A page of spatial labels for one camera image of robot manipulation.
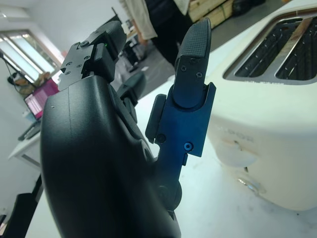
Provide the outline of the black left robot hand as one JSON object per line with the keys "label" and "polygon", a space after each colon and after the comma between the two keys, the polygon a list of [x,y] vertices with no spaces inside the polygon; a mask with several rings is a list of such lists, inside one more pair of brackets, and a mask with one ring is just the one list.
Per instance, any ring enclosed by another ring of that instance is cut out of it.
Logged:
{"label": "black left robot hand", "polygon": [[187,31],[174,84],[156,96],[145,133],[135,113],[145,80],[111,85],[125,42],[112,21],[72,45],[44,107],[41,176],[63,238],[181,237],[179,176],[188,155],[202,155],[216,92],[205,84],[211,23]]}

